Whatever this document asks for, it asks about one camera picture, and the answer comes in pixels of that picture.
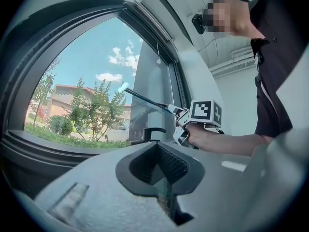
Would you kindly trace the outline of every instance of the sky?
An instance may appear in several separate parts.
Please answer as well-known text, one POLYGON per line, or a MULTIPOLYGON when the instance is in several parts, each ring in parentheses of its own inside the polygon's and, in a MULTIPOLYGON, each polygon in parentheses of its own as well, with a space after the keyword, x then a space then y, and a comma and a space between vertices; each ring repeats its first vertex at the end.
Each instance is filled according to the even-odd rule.
MULTIPOLYGON (((83 77, 84 87, 95 81, 111 81, 110 99, 122 81, 133 89, 142 39, 118 18, 105 21, 69 44, 59 55, 60 63, 52 71, 54 85, 76 86, 83 77)), ((126 104, 132 95, 126 94, 126 104)))

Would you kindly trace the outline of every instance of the black shirt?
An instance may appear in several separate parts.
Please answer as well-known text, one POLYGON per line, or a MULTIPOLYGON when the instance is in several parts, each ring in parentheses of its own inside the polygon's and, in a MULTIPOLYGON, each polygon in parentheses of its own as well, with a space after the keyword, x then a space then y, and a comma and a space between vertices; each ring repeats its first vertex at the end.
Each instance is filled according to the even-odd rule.
POLYGON ((253 0, 249 2, 249 10, 252 24, 265 36, 251 40, 253 53, 257 52, 259 58, 259 74, 255 79, 258 117, 255 134, 276 137, 292 128, 276 91, 297 64, 308 39, 302 37, 284 0, 253 0), (261 82, 274 107, 264 94, 261 82))

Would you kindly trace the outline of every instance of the man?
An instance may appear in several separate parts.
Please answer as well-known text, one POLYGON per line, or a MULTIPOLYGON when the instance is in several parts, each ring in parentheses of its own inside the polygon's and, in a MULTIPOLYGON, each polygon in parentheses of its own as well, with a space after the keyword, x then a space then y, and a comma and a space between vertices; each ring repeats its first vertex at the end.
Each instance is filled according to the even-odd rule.
POLYGON ((207 151, 251 156, 256 146, 292 128, 276 91, 297 64, 308 39, 302 37, 284 0, 213 0, 204 10, 203 24, 207 31, 251 39, 258 60, 258 121, 255 133, 246 136, 218 134, 191 123, 188 142, 207 151))

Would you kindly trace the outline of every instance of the window glass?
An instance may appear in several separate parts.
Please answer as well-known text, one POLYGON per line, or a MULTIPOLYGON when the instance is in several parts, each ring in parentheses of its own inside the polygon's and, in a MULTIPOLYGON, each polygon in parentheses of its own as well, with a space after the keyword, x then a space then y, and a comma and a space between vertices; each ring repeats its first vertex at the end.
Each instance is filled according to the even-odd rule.
POLYGON ((82 34, 51 63, 28 106, 24 130, 65 145, 119 148, 142 139, 172 139, 174 118, 126 92, 172 103, 169 69, 146 42, 117 18, 82 34))

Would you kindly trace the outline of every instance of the window frame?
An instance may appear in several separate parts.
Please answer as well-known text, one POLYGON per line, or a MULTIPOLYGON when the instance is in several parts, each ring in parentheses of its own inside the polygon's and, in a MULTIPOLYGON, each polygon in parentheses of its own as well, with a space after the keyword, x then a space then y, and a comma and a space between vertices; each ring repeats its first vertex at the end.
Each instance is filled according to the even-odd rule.
MULTIPOLYGON (((92 27, 111 18, 119 18, 134 30, 156 52, 157 39, 161 60, 169 68, 169 80, 172 100, 176 106, 183 106, 180 96, 181 82, 177 68, 177 54, 174 48, 165 42, 160 30, 153 22, 138 11, 136 4, 112 0, 112 5, 104 1, 103 6, 80 10, 58 19, 30 37, 15 55, 7 62, 5 69, 13 68, 13 85, 8 85, 9 94, 3 114, 2 140, 3 154, 13 162, 20 164, 25 158, 31 159, 41 167, 46 163, 62 166, 60 173, 65 173, 83 160, 97 154, 115 149, 91 149, 63 145, 33 136, 25 131, 25 114, 37 83, 53 59, 73 40, 92 27)), ((27 168, 34 165, 27 163, 27 168)))

